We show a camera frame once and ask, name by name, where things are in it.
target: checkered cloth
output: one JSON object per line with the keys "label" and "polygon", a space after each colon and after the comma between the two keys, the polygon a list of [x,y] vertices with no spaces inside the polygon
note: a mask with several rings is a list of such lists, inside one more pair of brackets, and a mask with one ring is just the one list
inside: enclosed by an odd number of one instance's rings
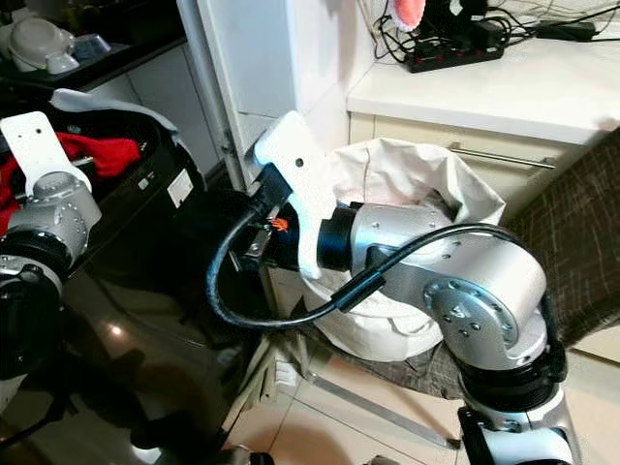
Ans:
{"label": "checkered cloth", "polygon": [[[547,275],[560,339],[569,347],[620,325],[620,129],[584,155],[510,224]],[[348,362],[405,388],[459,398],[458,370],[444,343],[404,361],[377,362],[338,350],[313,326],[303,332]]]}

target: pink object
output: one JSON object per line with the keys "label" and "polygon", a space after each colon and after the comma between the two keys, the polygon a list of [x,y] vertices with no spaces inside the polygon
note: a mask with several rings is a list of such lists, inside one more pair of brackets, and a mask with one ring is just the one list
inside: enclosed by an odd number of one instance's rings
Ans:
{"label": "pink object", "polygon": [[426,0],[390,0],[392,19],[398,29],[410,32],[419,26]]}

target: red cloth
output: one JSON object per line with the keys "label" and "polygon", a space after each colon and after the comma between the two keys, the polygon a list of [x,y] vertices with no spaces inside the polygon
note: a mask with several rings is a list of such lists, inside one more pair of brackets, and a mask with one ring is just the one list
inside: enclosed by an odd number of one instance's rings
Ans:
{"label": "red cloth", "polygon": [[[140,148],[131,139],[91,139],[68,133],[56,133],[69,160],[92,157],[96,176],[116,177],[140,159]],[[11,179],[19,165],[13,157],[0,166],[0,236],[9,226],[9,219],[19,209],[11,188]]]}

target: drawer handle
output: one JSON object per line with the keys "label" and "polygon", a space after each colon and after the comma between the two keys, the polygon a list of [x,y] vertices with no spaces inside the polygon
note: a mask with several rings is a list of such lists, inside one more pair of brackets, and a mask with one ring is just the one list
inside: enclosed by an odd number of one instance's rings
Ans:
{"label": "drawer handle", "polygon": [[556,166],[551,163],[545,163],[544,161],[552,161],[553,159],[545,158],[542,162],[534,162],[532,160],[526,160],[524,158],[509,157],[508,155],[497,155],[496,153],[478,152],[478,150],[468,150],[461,148],[459,142],[452,143],[448,150],[454,153],[462,153],[463,155],[472,155],[473,157],[488,158],[490,160],[500,160],[502,162],[517,163],[519,165],[526,165],[528,167],[545,168],[546,170],[555,170]]}

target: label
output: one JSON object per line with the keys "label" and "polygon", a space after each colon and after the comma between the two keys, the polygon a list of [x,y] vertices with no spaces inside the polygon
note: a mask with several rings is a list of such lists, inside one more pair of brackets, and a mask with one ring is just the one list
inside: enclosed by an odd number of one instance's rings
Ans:
{"label": "label", "polygon": [[192,192],[192,189],[194,189],[194,184],[192,184],[190,174],[186,169],[183,169],[174,181],[170,183],[170,186],[168,186],[168,194],[175,208],[181,206],[183,201],[187,199],[187,196],[190,195],[190,192]]}

